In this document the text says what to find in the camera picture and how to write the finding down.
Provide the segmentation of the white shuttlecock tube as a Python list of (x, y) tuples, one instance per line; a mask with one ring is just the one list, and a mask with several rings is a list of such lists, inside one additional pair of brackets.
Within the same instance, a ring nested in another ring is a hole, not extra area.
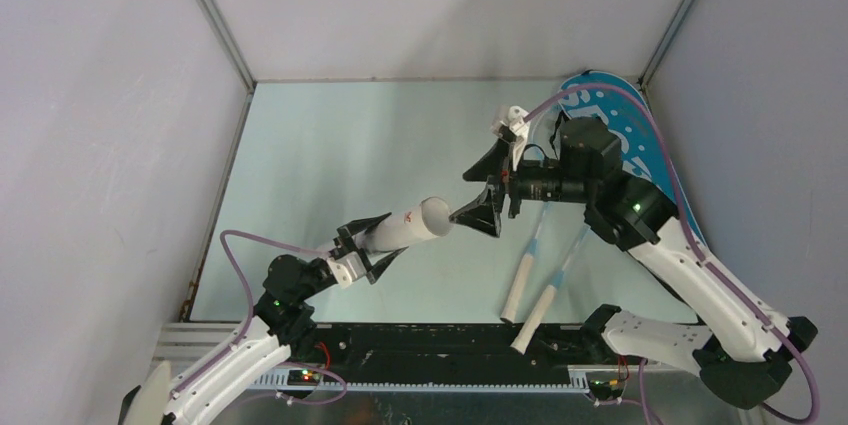
[(388, 253), (441, 238), (450, 233), (450, 205), (440, 197), (428, 197), (411, 209), (390, 214), (364, 232), (359, 246), (370, 254)]

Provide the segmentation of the blue badminton racket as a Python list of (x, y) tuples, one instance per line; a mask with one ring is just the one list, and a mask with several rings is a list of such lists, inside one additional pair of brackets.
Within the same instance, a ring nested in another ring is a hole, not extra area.
[(518, 307), (526, 289), (530, 272), (535, 263), (538, 252), (539, 237), (549, 210), (550, 204), (545, 203), (537, 218), (533, 235), (528, 240), (524, 252), (520, 257), (508, 295), (500, 314), (500, 319), (505, 323), (512, 324), (516, 321)]
[(580, 252), (582, 251), (582, 247), (586, 241), (586, 238), (589, 235), (589, 232), (590, 228), (588, 225), (584, 225), (580, 229), (575, 240), (573, 241), (572, 245), (566, 253), (563, 264), (551, 276), (548, 284), (545, 286), (545, 288), (539, 295), (527, 319), (522, 324), (521, 329), (519, 330), (516, 338), (511, 344), (511, 347), (520, 354), (526, 353), (526, 350), (530, 344), (531, 339), (533, 338), (533, 335), (541, 325), (542, 319), (553, 304), (557, 292), (565, 282), (565, 276), (570, 265), (576, 261)]

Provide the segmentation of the blue racket cover bag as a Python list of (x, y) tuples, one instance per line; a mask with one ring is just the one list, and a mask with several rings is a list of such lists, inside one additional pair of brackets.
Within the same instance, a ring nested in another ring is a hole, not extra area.
[(549, 107), (545, 117), (554, 119), (564, 113), (570, 118), (591, 116), (601, 119), (621, 141), (623, 170), (651, 181), (670, 200), (674, 200), (673, 179), (665, 165), (660, 142), (648, 119), (640, 112), (647, 107), (647, 102), (637, 87), (618, 75), (589, 70), (569, 77), (558, 90), (573, 89), (586, 83), (618, 87), (632, 95), (636, 101), (631, 102), (607, 89), (587, 89), (560, 98)]

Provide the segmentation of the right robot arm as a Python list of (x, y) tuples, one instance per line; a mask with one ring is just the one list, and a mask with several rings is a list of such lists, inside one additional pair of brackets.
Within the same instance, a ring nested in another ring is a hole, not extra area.
[(581, 204), (592, 232), (638, 261), (697, 317), (670, 323), (602, 305), (582, 325), (585, 356), (596, 363), (617, 354), (657, 361), (699, 377), (732, 406), (763, 405), (786, 383), (816, 326), (775, 311), (711, 256), (664, 192), (624, 170), (620, 140), (600, 119), (568, 119), (557, 136), (557, 158), (527, 160), (518, 134), (501, 126), (492, 148), (464, 174), (483, 183), (483, 192), (451, 221), (495, 237), (502, 217), (515, 216), (525, 200)]

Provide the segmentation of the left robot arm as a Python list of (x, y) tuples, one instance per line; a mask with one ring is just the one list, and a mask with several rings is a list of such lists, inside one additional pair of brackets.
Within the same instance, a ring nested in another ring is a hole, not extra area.
[(408, 247), (431, 239), (418, 211), (351, 221), (330, 246), (306, 249), (239, 230), (224, 230), (220, 241), (245, 238), (282, 250), (268, 267), (263, 293), (249, 299), (248, 313), (229, 337), (184, 372), (164, 361), (128, 392), (121, 424), (210, 424), (263, 374), (288, 361), (304, 361), (316, 348), (316, 323), (308, 299), (360, 279), (375, 283)]

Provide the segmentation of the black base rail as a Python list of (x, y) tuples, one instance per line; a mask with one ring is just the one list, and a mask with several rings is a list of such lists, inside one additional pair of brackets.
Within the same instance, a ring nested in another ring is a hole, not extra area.
[(518, 332), (503, 323), (325, 323), (293, 359), (361, 386), (566, 387), (580, 371), (624, 378), (637, 365), (574, 324), (541, 325), (523, 353), (511, 346)]

